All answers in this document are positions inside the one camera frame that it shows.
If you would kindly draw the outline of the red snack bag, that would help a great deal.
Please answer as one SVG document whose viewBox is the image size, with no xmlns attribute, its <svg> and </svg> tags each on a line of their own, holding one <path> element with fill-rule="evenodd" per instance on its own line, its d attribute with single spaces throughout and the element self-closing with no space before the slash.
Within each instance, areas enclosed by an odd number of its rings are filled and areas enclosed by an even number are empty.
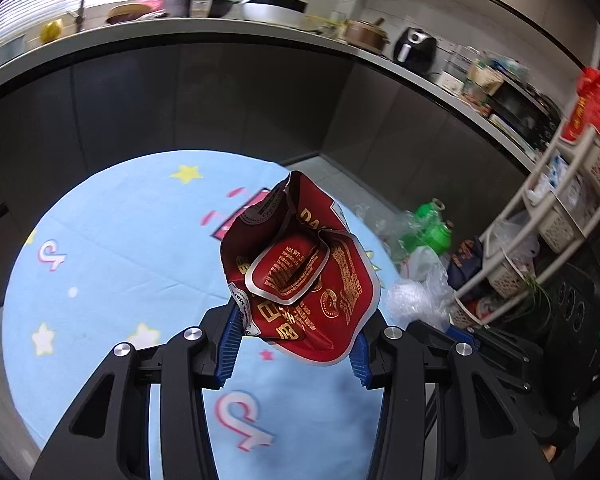
<svg viewBox="0 0 600 480">
<path fill-rule="evenodd" d="M 303 361 L 340 362 L 377 310 L 380 283 L 336 200 L 294 170 L 221 240 L 242 325 Z"/>
</svg>

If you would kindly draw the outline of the clear plastic bag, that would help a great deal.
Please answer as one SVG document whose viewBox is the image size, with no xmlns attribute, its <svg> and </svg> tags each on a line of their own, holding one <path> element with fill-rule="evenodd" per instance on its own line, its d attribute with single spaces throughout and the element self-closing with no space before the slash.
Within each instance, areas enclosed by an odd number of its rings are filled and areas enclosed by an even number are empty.
<svg viewBox="0 0 600 480">
<path fill-rule="evenodd" d="M 386 308 L 392 325 L 404 330 L 422 321 L 444 333 L 450 326 L 449 306 L 453 289 L 440 282 L 417 283 L 399 278 L 387 290 Z"/>
</svg>

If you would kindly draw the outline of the white plastic shopping bag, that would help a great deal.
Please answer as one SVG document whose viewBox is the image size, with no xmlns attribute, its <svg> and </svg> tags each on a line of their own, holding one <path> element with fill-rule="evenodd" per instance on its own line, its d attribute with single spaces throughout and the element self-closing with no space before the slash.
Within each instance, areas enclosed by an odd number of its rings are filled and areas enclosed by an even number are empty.
<svg viewBox="0 0 600 480">
<path fill-rule="evenodd" d="M 448 280 L 443 261 L 429 246 L 418 246 L 406 257 L 401 264 L 400 277 L 422 284 Z"/>
</svg>

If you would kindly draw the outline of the light blue cartoon pig tablecloth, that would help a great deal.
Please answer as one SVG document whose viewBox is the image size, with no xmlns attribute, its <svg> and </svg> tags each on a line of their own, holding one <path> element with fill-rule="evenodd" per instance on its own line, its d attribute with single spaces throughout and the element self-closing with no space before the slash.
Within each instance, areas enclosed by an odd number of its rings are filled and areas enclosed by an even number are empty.
<svg viewBox="0 0 600 480">
<path fill-rule="evenodd" d="M 10 393 L 37 444 L 115 344 L 163 344 L 227 302 L 221 238 L 286 175 L 224 152 L 152 154 L 44 214 L 12 269 L 2 329 Z M 247 338 L 204 406 L 223 479 L 362 479 L 381 394 L 348 361 L 311 365 Z"/>
</svg>

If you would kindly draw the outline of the clear bag of green beans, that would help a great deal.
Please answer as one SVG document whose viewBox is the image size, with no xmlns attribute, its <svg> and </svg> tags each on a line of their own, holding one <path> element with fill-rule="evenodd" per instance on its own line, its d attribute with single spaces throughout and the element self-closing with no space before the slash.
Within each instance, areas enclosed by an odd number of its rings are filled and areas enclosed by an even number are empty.
<svg viewBox="0 0 600 480">
<path fill-rule="evenodd" d="M 405 240 L 420 231 L 420 222 L 411 211 L 378 214 L 370 205 L 358 204 L 353 212 L 374 232 L 393 263 L 399 264 L 407 258 L 410 251 Z"/>
</svg>

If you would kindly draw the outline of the green plastic bottle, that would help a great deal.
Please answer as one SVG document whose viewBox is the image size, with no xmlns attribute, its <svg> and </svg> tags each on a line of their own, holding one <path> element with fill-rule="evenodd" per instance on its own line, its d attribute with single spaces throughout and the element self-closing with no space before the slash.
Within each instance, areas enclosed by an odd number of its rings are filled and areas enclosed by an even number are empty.
<svg viewBox="0 0 600 480">
<path fill-rule="evenodd" d="M 422 235 L 429 228 L 443 223 L 445 204 L 438 198 L 432 198 L 428 203 L 421 204 L 414 212 L 413 226 L 416 235 Z"/>
<path fill-rule="evenodd" d="M 449 220 L 434 222 L 416 234 L 405 235 L 404 250 L 411 255 L 416 248 L 427 246 L 442 256 L 452 246 L 453 231 L 454 224 Z"/>
</svg>

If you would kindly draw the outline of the dark blue printed bag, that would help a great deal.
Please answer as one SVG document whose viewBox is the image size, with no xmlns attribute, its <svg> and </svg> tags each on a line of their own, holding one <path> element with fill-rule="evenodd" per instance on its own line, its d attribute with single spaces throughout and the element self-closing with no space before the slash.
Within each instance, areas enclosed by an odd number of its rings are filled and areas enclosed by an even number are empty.
<svg viewBox="0 0 600 480">
<path fill-rule="evenodd" d="M 452 289 L 461 289 L 482 269 L 483 244 L 478 237 L 463 240 L 451 257 L 446 268 L 448 284 Z"/>
</svg>

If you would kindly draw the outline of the beige tiered storage rack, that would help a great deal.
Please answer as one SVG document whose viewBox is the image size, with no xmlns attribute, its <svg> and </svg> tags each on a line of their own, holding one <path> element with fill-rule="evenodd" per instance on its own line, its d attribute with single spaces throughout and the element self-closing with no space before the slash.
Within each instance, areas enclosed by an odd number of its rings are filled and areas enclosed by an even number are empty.
<svg viewBox="0 0 600 480">
<path fill-rule="evenodd" d="M 550 174 L 550 159 L 554 155 L 562 156 L 567 163 L 565 177 L 558 180 L 539 203 L 532 204 L 528 193 L 543 176 Z M 577 181 L 588 185 L 593 195 L 593 205 L 585 211 L 583 220 L 579 220 L 568 208 L 567 191 L 569 185 Z M 455 292 L 450 307 L 450 321 L 456 327 L 486 325 L 508 313 L 522 300 L 538 292 L 592 235 L 600 223 L 600 133 L 593 125 L 585 126 L 579 139 L 573 142 L 554 136 L 527 180 L 496 220 L 509 219 L 519 208 L 527 211 L 528 219 L 512 240 L 495 248 L 492 244 L 494 226 L 486 228 L 481 235 L 482 268 Z M 516 263 L 514 251 L 532 234 L 544 240 L 552 258 L 548 263 L 538 263 L 532 271 L 527 271 Z M 484 282 L 491 285 L 501 300 L 494 311 L 480 316 L 469 309 L 468 299 Z"/>
</svg>

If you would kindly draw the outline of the black microwave oven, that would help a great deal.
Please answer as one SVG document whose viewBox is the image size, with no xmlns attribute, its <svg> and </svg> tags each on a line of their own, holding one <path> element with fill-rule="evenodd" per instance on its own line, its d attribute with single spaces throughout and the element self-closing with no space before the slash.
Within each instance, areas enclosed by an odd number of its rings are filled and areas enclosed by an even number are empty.
<svg viewBox="0 0 600 480">
<path fill-rule="evenodd" d="M 531 87 L 505 78 L 489 98 L 486 119 L 518 142 L 543 153 L 562 122 L 554 101 Z"/>
</svg>

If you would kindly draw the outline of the black air fryer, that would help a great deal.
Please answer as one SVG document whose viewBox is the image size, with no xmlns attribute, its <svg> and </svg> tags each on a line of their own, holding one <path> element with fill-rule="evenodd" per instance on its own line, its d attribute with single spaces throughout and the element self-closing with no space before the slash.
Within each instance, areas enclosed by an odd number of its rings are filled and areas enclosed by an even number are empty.
<svg viewBox="0 0 600 480">
<path fill-rule="evenodd" d="M 421 28 L 407 27 L 393 46 L 392 60 L 401 67 L 426 76 L 437 55 L 438 42 Z"/>
</svg>

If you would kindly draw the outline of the red rice sack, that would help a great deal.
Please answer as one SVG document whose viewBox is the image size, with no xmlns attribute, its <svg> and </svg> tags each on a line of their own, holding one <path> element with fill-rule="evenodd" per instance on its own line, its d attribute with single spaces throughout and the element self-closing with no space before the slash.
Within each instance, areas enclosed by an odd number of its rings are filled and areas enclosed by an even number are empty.
<svg viewBox="0 0 600 480">
<path fill-rule="evenodd" d="M 577 83 L 577 102 L 562 128 L 562 140 L 575 144 L 587 125 L 600 134 L 600 70 L 585 67 Z"/>
</svg>

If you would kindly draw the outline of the brown cooking pot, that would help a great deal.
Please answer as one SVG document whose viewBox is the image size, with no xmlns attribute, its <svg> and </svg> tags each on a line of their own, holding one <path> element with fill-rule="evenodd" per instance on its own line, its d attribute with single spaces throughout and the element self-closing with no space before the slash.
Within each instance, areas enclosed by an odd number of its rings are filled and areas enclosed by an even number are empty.
<svg viewBox="0 0 600 480">
<path fill-rule="evenodd" d="M 374 22 L 347 20 L 342 39 L 353 47 L 383 55 L 389 43 L 388 34 L 381 27 L 384 23 L 384 18 L 378 18 Z"/>
</svg>

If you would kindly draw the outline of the white rice cooker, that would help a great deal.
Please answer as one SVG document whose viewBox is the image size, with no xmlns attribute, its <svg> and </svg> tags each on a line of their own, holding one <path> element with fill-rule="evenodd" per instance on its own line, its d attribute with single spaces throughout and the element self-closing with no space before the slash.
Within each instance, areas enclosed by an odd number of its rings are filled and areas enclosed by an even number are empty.
<svg viewBox="0 0 600 480">
<path fill-rule="evenodd" d="M 306 16 L 306 0 L 242 0 L 240 13 L 247 21 L 299 28 Z"/>
</svg>

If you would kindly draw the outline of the yellow lemon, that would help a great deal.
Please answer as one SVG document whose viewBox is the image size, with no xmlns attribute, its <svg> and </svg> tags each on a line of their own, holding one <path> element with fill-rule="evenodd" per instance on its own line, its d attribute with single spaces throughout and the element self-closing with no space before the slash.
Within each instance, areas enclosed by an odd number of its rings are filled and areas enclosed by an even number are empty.
<svg viewBox="0 0 600 480">
<path fill-rule="evenodd" d="M 59 39 L 63 32 L 64 22 L 61 18 L 56 18 L 56 20 L 50 21 L 42 26 L 38 38 L 40 38 L 41 44 L 50 44 Z"/>
</svg>

